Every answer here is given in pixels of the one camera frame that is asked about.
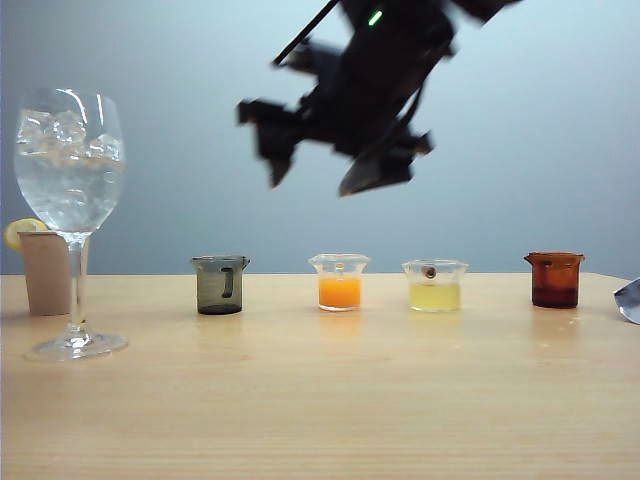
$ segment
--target glass base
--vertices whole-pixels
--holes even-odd
[[[322,310],[327,310],[328,312],[350,312],[351,310],[357,310],[360,308],[358,305],[353,305],[351,307],[332,307],[329,305],[318,305]]]
[[[120,335],[92,333],[81,336],[63,336],[36,345],[25,354],[27,360],[36,362],[65,362],[81,358],[107,355],[128,345]]]
[[[426,308],[426,307],[416,307],[414,305],[409,305],[409,308],[412,310],[416,310],[418,312],[429,312],[429,313],[447,313],[447,312],[455,312],[460,310],[460,307],[453,308]]]

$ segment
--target clear beaker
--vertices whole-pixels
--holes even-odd
[[[370,261],[356,253],[322,253],[310,258],[318,272],[318,306],[332,312],[360,307],[360,275]]]
[[[249,262],[242,255],[193,257],[198,313],[225,315],[242,310],[242,271]]]
[[[460,279],[469,265],[458,260],[411,260],[402,264],[409,280],[409,307],[421,312],[460,308]]]

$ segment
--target black cable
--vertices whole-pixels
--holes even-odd
[[[280,52],[280,54],[273,60],[272,63],[276,67],[279,67],[280,64],[282,63],[282,60],[284,60],[287,57],[287,55],[289,55],[291,53],[291,50],[296,48],[296,46],[302,40],[307,38],[307,35],[309,35],[311,30],[316,28],[316,25],[318,25],[322,21],[322,19],[324,17],[326,17],[327,14],[333,9],[333,7],[335,7],[339,2],[340,2],[340,0],[329,0],[329,2],[324,7],[322,7],[322,10],[320,10],[316,14],[316,16],[311,19],[311,21],[307,24],[307,26],[304,27],[300,31],[300,33],[298,35],[296,35],[296,37],[293,40],[291,40],[291,42],[289,42],[289,45],[284,47],[284,50],[282,50],[282,52]]]

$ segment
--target blue-gray backdrop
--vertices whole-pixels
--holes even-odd
[[[584,253],[585,270],[640,275],[640,2],[524,0],[480,26],[456,14],[458,54],[430,76],[412,125],[436,150],[407,185],[336,197],[349,167],[303,144],[271,191],[235,106],[294,104],[313,79],[270,60],[325,0],[3,0],[2,225],[30,210],[11,167],[17,98],[42,85],[119,105],[129,161],[90,273],[180,273],[242,253],[249,272],[310,272],[319,252],[368,271],[421,257],[525,271],[523,255]],[[336,10],[314,38],[344,45]],[[21,270],[2,248],[4,273]]]

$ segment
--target orange liquid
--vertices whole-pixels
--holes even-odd
[[[360,305],[360,279],[330,277],[320,279],[320,305],[325,307],[357,307]]]

